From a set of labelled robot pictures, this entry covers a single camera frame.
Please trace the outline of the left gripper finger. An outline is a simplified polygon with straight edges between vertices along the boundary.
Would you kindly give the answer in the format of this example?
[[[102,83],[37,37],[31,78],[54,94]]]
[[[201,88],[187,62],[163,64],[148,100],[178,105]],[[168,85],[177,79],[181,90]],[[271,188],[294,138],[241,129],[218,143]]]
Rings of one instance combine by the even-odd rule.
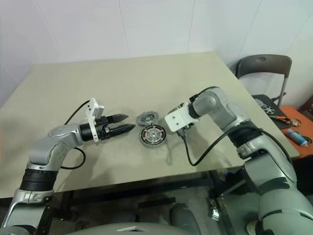
[[[111,116],[107,116],[108,123],[119,123],[123,120],[127,119],[129,116],[125,114],[115,114]]]
[[[111,136],[119,136],[132,131],[134,128],[135,128],[134,124],[122,124],[117,127],[111,128],[110,134]]]

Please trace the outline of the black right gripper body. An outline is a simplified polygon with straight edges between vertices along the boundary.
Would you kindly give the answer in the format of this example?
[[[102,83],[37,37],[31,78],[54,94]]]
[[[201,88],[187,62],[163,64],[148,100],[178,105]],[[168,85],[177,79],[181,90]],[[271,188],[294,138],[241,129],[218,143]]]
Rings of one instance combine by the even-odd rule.
[[[182,140],[187,140],[187,132],[188,130],[191,129],[191,127],[193,127],[194,124],[193,123],[190,123],[184,127],[182,127],[181,129],[177,130],[176,133],[177,135],[182,139]]]

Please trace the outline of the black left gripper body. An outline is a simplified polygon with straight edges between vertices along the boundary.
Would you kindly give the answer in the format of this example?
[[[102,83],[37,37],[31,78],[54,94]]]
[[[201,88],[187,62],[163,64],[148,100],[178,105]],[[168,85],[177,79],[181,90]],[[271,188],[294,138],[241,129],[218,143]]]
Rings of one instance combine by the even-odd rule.
[[[101,117],[96,121],[96,131],[99,140],[107,140],[113,138],[113,131],[109,124],[114,123],[113,117]]]

